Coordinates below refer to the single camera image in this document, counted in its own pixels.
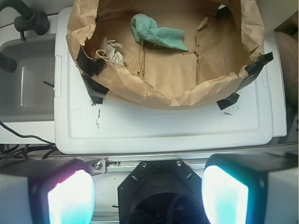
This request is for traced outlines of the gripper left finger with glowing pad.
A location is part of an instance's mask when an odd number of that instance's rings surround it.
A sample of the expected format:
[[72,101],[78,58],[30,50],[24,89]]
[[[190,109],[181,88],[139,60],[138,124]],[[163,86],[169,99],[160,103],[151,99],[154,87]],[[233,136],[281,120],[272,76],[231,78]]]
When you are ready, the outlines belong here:
[[95,184],[80,159],[1,159],[2,224],[89,224]]

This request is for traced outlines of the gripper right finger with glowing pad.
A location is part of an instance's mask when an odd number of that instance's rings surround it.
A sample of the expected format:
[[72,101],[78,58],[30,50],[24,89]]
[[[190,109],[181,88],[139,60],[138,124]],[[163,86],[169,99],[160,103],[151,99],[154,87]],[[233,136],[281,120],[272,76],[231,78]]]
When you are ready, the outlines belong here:
[[297,224],[297,153],[213,154],[202,176],[212,224]]

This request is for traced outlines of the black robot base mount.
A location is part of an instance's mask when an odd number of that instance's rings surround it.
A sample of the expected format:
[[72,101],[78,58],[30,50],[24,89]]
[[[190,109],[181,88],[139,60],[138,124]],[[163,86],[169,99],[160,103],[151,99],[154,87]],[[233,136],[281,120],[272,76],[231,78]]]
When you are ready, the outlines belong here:
[[118,186],[121,224],[208,224],[202,179],[181,160],[142,161]]

